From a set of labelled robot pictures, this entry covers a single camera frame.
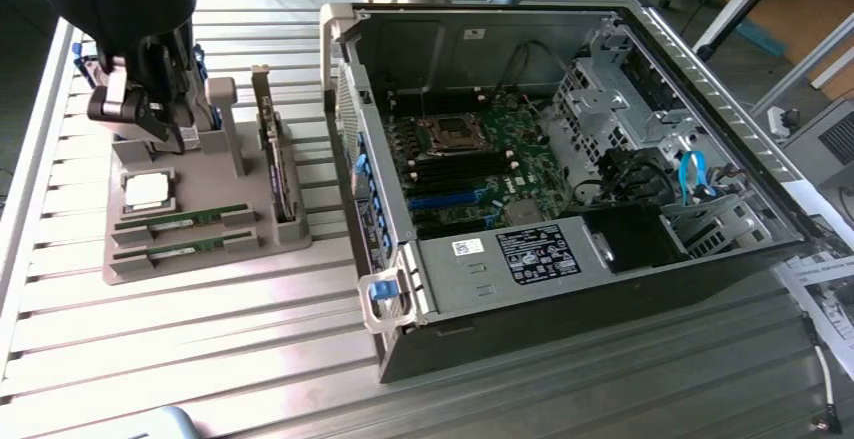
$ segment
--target warning label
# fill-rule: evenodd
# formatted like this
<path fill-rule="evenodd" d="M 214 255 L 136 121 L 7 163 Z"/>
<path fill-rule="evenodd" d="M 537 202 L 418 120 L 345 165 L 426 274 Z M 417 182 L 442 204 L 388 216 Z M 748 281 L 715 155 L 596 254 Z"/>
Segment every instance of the warning label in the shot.
<path fill-rule="evenodd" d="M 497 234 L 496 237 L 517 284 L 530 284 L 581 272 L 556 225 Z"/>

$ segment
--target aluminum profile table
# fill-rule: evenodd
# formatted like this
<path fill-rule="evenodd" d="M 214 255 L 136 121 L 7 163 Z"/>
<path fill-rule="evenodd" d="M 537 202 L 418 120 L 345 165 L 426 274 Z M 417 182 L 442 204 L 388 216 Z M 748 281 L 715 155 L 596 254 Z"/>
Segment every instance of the aluminum profile table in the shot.
<path fill-rule="evenodd" d="M 317 9 L 332 1 L 198 0 L 212 76 L 272 67 L 298 147 L 314 244 L 132 284 L 99 279 L 109 136 L 83 116 L 59 22 L 0 225 L 0 437 L 123 438 L 178 405 L 205 436 L 757 437 L 808 434 L 820 370 L 777 282 L 405 381 L 377 383 L 321 114 Z M 845 425 L 854 388 L 833 364 Z"/>

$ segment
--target motherboard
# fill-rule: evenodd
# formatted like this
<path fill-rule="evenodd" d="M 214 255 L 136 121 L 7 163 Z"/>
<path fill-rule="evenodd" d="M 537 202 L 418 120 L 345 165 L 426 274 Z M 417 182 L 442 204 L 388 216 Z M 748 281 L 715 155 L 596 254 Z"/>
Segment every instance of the motherboard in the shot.
<path fill-rule="evenodd" d="M 384 118 L 421 239 L 549 220 L 568 204 L 533 105 L 513 93 L 484 100 L 477 112 Z"/>

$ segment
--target floor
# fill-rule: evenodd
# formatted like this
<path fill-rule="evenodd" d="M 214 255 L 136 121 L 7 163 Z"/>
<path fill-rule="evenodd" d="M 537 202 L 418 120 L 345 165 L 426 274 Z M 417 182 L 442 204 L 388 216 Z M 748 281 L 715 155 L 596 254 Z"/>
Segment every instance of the floor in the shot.
<path fill-rule="evenodd" d="M 680 30 L 699 0 L 673 0 L 664 17 Z M 688 43 L 695 40 L 716 14 L 707 5 L 684 31 Z M 43 0 L 0 0 L 0 50 L 7 58 L 0 64 L 0 168 L 13 169 L 23 138 L 26 119 L 34 101 L 38 78 L 49 47 L 55 17 Z M 739 35 L 732 35 L 709 65 L 735 97 L 749 106 L 791 69 L 781 57 L 772 57 Z M 820 92 L 799 85 L 783 100 L 801 117 L 811 117 L 828 103 Z M 0 174 L 0 194 L 5 194 L 10 176 Z"/>

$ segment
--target sticker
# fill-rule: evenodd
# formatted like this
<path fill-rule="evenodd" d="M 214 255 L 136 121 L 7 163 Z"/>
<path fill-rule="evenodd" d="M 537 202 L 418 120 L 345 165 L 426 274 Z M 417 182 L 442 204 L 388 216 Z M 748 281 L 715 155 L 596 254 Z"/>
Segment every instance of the sticker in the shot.
<path fill-rule="evenodd" d="M 465 29 L 462 31 L 462 40 L 470 41 L 485 37 L 485 29 Z"/>
<path fill-rule="evenodd" d="M 532 284 L 581 272 L 556 224 L 494 237 L 516 284 Z"/>
<path fill-rule="evenodd" d="M 196 249 L 193 247 L 184 247 L 182 249 L 176 249 L 173 251 L 150 254 L 148 256 L 148 259 L 165 259 L 166 257 L 184 256 L 186 254 L 192 254 L 193 252 L 196 252 Z"/>
<path fill-rule="evenodd" d="M 184 219 L 182 221 L 172 221 L 164 224 L 153 224 L 148 226 L 150 231 L 166 231 L 169 229 L 180 229 L 181 227 L 189 227 L 194 224 L 192 219 Z"/>
<path fill-rule="evenodd" d="M 512 187 L 512 181 L 509 180 L 508 177 L 504 177 L 504 185 L 506 186 L 506 192 L 509 192 L 510 194 L 514 194 L 516 188 Z"/>
<path fill-rule="evenodd" d="M 456 241 L 450 243 L 454 256 L 464 256 L 466 254 L 476 254 L 482 252 L 482 243 L 480 239 L 466 239 L 464 241 Z"/>

